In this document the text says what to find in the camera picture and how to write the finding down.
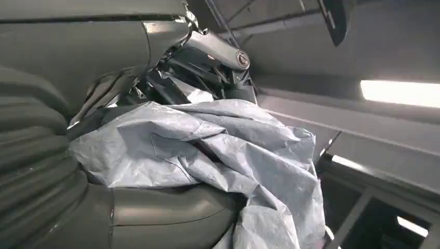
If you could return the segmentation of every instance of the metal panel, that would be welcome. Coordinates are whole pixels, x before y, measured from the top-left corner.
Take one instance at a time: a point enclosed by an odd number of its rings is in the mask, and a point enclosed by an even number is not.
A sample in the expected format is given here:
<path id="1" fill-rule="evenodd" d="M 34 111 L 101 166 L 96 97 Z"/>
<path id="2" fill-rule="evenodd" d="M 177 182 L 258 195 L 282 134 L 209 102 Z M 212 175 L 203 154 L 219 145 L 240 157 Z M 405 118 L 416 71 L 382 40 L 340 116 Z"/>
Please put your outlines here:
<path id="1" fill-rule="evenodd" d="M 440 156 L 440 126 L 261 95 L 260 106 L 315 125 Z"/>
<path id="2" fill-rule="evenodd" d="M 440 157 L 346 133 L 328 153 L 342 157 L 339 163 L 360 172 L 440 194 Z"/>

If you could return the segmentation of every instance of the ceiling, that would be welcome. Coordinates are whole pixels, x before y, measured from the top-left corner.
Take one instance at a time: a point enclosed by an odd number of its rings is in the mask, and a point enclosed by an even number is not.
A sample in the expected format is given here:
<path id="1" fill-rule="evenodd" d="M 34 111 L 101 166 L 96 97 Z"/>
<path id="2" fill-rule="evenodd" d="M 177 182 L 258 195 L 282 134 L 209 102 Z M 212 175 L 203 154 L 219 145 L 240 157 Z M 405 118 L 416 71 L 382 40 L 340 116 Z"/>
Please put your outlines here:
<path id="1" fill-rule="evenodd" d="M 230 19 L 249 0 L 219 1 Z M 188 1 L 202 25 L 216 31 L 203 0 Z M 362 1 L 346 40 L 334 47 L 324 21 L 242 37 L 253 75 L 333 75 L 440 81 L 440 1 Z M 233 29 L 317 10 L 316 0 L 254 0 L 229 25 Z"/>

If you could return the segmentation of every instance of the ceiling light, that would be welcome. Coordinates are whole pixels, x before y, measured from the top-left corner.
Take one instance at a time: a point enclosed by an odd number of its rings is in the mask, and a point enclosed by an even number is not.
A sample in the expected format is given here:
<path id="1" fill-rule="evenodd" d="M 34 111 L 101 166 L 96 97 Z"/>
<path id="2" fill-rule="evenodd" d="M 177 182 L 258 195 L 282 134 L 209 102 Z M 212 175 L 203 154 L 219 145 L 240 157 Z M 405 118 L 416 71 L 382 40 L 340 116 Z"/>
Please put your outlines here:
<path id="1" fill-rule="evenodd" d="M 423 236 L 426 238 L 426 236 L 428 236 L 428 230 L 424 229 L 421 226 L 418 226 L 412 222 L 410 222 L 409 220 L 406 220 L 400 216 L 397 217 L 397 222 L 399 223 L 399 225 L 401 225 L 402 227 L 411 230 L 415 233 L 417 233 L 420 236 Z"/>
<path id="2" fill-rule="evenodd" d="M 440 84 L 362 80 L 361 88 L 367 100 L 440 108 Z"/>

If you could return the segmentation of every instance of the plastic sheet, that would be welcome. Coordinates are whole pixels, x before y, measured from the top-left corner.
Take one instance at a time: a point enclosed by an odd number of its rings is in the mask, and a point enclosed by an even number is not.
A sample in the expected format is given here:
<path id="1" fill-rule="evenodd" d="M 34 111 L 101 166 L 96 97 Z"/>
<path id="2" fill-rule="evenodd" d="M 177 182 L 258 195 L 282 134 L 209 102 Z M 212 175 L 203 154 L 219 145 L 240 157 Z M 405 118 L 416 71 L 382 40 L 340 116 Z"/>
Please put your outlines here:
<path id="1" fill-rule="evenodd" d="M 215 249 L 314 248 L 324 236 L 324 212 L 313 149 L 313 134 L 242 100 L 147 103 L 71 143 L 74 156 L 108 187 L 205 182 L 246 195 L 235 229 Z"/>

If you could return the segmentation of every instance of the metal rod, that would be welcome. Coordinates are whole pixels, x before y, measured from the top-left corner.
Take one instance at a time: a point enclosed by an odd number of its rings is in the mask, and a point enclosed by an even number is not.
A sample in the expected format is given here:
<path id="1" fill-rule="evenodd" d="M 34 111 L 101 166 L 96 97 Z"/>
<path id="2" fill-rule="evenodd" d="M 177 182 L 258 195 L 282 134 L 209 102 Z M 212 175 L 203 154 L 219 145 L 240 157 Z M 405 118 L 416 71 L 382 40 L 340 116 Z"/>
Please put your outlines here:
<path id="1" fill-rule="evenodd" d="M 248 43 L 248 42 L 252 39 L 252 37 L 254 37 L 254 35 L 249 35 L 248 37 L 246 37 L 245 39 L 243 39 L 243 41 L 240 42 L 241 45 L 242 45 L 242 46 L 246 45 L 246 43 Z"/>
<path id="2" fill-rule="evenodd" d="M 317 23 L 323 23 L 321 13 L 318 11 L 312 11 L 302 14 L 300 16 L 289 17 L 281 20 L 272 20 L 255 25 L 249 25 L 235 30 L 231 30 L 231 32 L 228 31 L 217 35 L 222 38 L 229 38 L 231 37 L 231 33 L 232 33 L 234 37 L 240 37 L 240 36 L 270 33 L 280 30 L 288 30 L 293 27 L 301 27 L 301 26 L 313 25 Z"/>
<path id="3" fill-rule="evenodd" d="M 253 4 L 256 0 L 250 0 L 245 5 L 243 5 L 237 12 L 235 12 L 229 19 L 228 23 L 230 23 L 235 17 L 237 17 L 241 12 L 243 12 L 246 8 L 248 8 L 251 4 Z"/>
<path id="4" fill-rule="evenodd" d="M 209 10 L 211 11 L 212 15 L 214 16 L 214 18 L 218 22 L 218 24 L 222 28 L 226 29 L 226 31 L 228 32 L 229 37 L 231 37 L 231 39 L 232 39 L 232 44 L 234 46 L 236 46 L 237 48 L 239 48 L 237 38 L 233 34 L 231 28 L 229 27 L 229 25 L 226 22 L 225 18 L 223 17 L 222 13 L 218 10 L 217 6 L 214 3 L 214 0 L 205 0 L 205 2 L 207 4 L 207 6 L 209 7 Z"/>
<path id="5" fill-rule="evenodd" d="M 361 216 L 362 212 L 367 207 L 371 198 L 372 198 L 372 195 L 368 189 L 362 193 L 362 196 L 359 198 L 359 200 L 354 205 L 350 214 L 347 216 L 344 223 L 342 224 L 340 229 L 335 234 L 335 239 L 332 242 L 330 242 L 330 244 L 327 246 L 327 249 L 338 249 L 339 248 L 341 243 L 344 241 L 345 237 L 348 235 L 350 230 L 353 228 L 357 219 Z"/>

